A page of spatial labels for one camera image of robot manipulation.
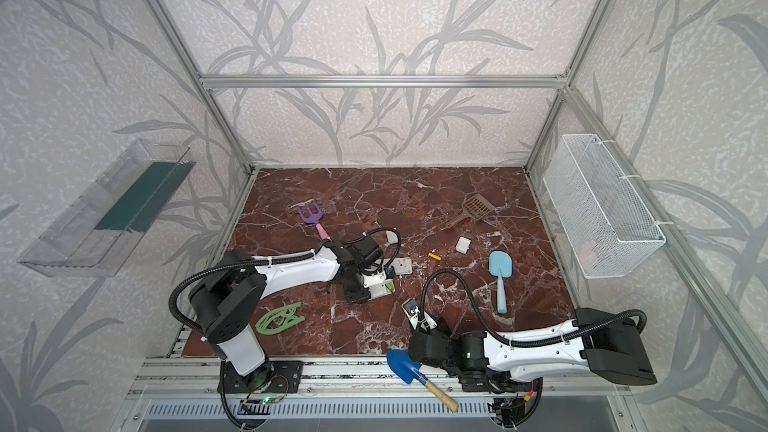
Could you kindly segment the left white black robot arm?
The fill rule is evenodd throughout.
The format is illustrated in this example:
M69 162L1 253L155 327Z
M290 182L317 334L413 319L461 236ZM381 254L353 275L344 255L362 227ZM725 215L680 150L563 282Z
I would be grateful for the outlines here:
M322 240L300 253L250 256L240 250L216 266L195 273L174 287L170 314L211 345L225 368L243 378L269 369L267 354L250 324L261 299L313 283L339 284L349 304L386 293L385 269L391 265L372 237Z

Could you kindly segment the white battery cover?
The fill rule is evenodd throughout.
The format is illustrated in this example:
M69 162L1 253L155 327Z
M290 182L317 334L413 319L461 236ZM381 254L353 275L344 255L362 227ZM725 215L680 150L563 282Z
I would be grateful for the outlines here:
M461 254L466 255L471 246L471 240L466 237L460 237L456 243L455 250Z
M396 230L387 230L386 237L389 244L399 244L401 242L400 234Z

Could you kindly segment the white remote control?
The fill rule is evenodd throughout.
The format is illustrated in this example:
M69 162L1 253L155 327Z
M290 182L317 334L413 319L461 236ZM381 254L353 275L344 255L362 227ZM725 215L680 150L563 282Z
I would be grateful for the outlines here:
M373 275L363 276L363 286L370 293L370 299L375 300L395 292L393 279L385 272L377 272Z
M410 258L397 258L389 267L389 270L395 276L410 275L413 273L413 262Z

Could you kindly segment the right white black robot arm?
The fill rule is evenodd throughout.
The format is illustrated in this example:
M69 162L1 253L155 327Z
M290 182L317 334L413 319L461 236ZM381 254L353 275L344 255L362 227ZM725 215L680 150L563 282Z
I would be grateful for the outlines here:
M641 339L647 316L637 309L611 314L578 308L575 318L549 327L457 338L443 318L421 311L413 300L405 313L411 360L447 372L465 392L521 392L544 378L587 372L624 386L657 383Z

